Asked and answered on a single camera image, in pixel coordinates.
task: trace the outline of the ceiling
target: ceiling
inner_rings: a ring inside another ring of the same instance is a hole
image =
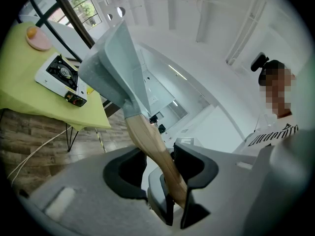
[[[250,64],[263,51],[299,72],[314,49],[285,0],[97,0],[109,27],[127,22],[133,40],[166,57],[251,132],[264,104]],[[126,13],[121,18],[117,7]]]

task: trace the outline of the man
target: man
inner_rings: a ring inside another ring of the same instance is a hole
[[[265,92],[266,107],[272,108],[273,113],[277,115],[277,121],[267,128],[255,130],[233,153],[257,156],[263,147],[276,145],[281,139],[298,131],[290,110],[290,93],[291,86],[295,82],[294,75],[277,60],[263,62],[259,67],[262,67],[258,78],[260,91]]]

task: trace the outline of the wooden floor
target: wooden floor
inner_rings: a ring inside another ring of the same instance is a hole
[[[109,122],[111,129],[97,129],[107,151],[133,144],[122,110],[112,115]],[[64,130],[63,121],[5,110],[0,123],[0,159],[7,175],[30,153]],[[66,134],[63,133],[27,161],[15,179],[13,188],[16,192],[23,189],[30,194],[67,164],[102,153],[104,150],[94,128],[81,130],[70,152],[67,152]]]

